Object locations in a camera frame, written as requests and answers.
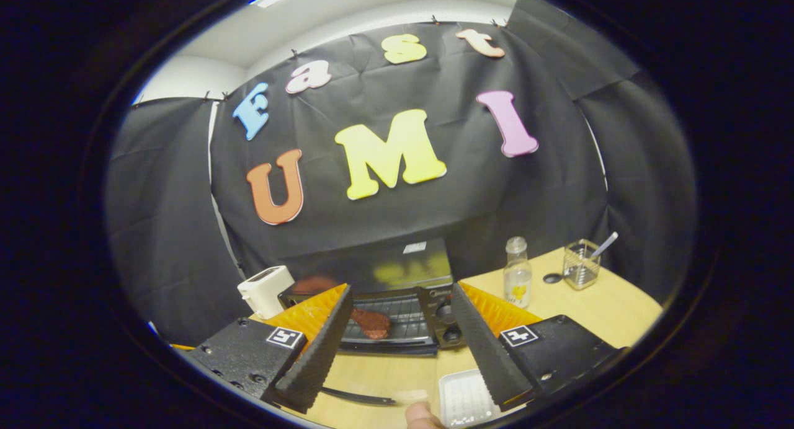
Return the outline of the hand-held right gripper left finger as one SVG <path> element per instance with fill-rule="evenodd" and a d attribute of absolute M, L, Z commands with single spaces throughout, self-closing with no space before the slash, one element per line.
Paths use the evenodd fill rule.
<path fill-rule="evenodd" d="M 261 401 L 306 413 L 326 380 L 354 307 L 338 285 L 260 322 L 241 317 L 187 355 Z"/>

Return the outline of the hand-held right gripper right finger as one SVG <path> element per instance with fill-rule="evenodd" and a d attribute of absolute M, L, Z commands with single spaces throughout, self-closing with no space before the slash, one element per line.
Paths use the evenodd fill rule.
<path fill-rule="evenodd" d="M 615 356 L 613 345 L 568 316 L 539 319 L 465 283 L 453 286 L 451 307 L 502 411 L 575 389 Z"/>

